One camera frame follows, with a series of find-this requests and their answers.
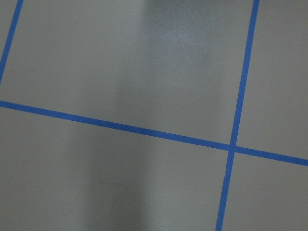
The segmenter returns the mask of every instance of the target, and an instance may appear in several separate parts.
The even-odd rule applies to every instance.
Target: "floor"
[[[308,2],[2,0],[0,229],[308,231]]]

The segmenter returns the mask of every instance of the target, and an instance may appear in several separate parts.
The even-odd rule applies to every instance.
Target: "painter's tape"
[[[13,15],[13,19],[12,19],[11,26],[10,26],[10,30],[9,30],[9,33],[8,33],[8,36],[6,38],[6,42],[5,42],[5,45],[4,45],[3,53],[2,53],[2,56],[1,56],[1,60],[0,60],[0,84],[1,84],[3,73],[4,73],[6,61],[7,61],[8,56],[9,56],[11,44],[12,44],[12,41],[13,41],[14,33],[15,33],[15,30],[16,30],[16,26],[17,26],[17,22],[18,22],[18,18],[19,18],[21,8],[23,6],[23,2],[24,2],[24,0],[18,0],[17,1],[16,8],[15,8],[14,15]]]
[[[283,162],[297,164],[297,165],[308,166],[308,160],[298,158],[298,157],[292,157],[292,156],[281,155],[281,154],[276,154],[276,153],[269,153],[265,151],[260,151],[260,150],[250,149],[250,148],[243,148],[243,147],[236,147],[235,152],[246,154],[246,155],[263,157],[263,158],[271,159],[271,160],[283,161]]]
[[[247,35],[241,82],[240,82],[240,87],[239,87],[239,94],[237,97],[234,121],[233,121],[233,126],[232,126],[230,150],[229,150],[228,158],[227,158],[225,178],[222,184],[221,197],[220,197],[215,231],[222,230],[223,220],[225,216],[226,204],[227,204],[227,199],[228,199],[228,191],[229,191],[229,185],[230,185],[230,179],[231,179],[231,173],[232,173],[232,167],[233,167],[233,161],[234,161],[235,146],[236,146],[237,137],[239,133],[242,108],[243,108],[243,103],[244,103],[244,95],[245,95],[247,76],[248,76],[248,69],[249,69],[249,64],[250,64],[250,56],[251,56],[252,44],[254,40],[254,32],[255,32],[256,21],[257,21],[258,7],[259,7],[259,0],[254,0],[253,6],[252,6],[251,17],[250,17],[248,35]]]
[[[75,121],[79,123],[91,124],[91,125],[96,125],[96,126],[105,127],[105,128],[112,128],[112,129],[117,129],[121,131],[128,131],[128,132],[158,137],[158,138],[172,140],[172,141],[190,143],[190,144],[195,144],[195,145],[200,145],[200,146],[210,147],[210,148],[216,148],[216,149],[221,149],[221,150],[226,150],[226,151],[229,150],[229,145],[224,144],[224,143],[207,141],[207,140],[197,139],[197,138],[188,137],[188,136],[181,136],[181,135],[177,135],[173,133],[156,131],[152,129],[140,128],[140,127],[125,125],[125,124],[119,124],[119,123],[114,123],[110,121],[99,120],[99,119],[89,118],[85,116],[78,116],[78,115],[73,115],[73,114],[68,114],[68,113],[63,113],[63,112],[57,112],[57,111],[52,111],[52,110],[47,110],[47,109],[42,109],[42,108],[37,108],[37,107],[31,107],[31,106],[26,106],[26,105],[17,104],[17,103],[0,101],[0,107],[10,108],[10,109],[18,110],[18,111],[23,111],[23,112],[30,112],[30,113],[34,113],[38,115],[43,115],[43,116],[50,116],[50,117],[59,118],[59,119],[71,120],[71,121]]]

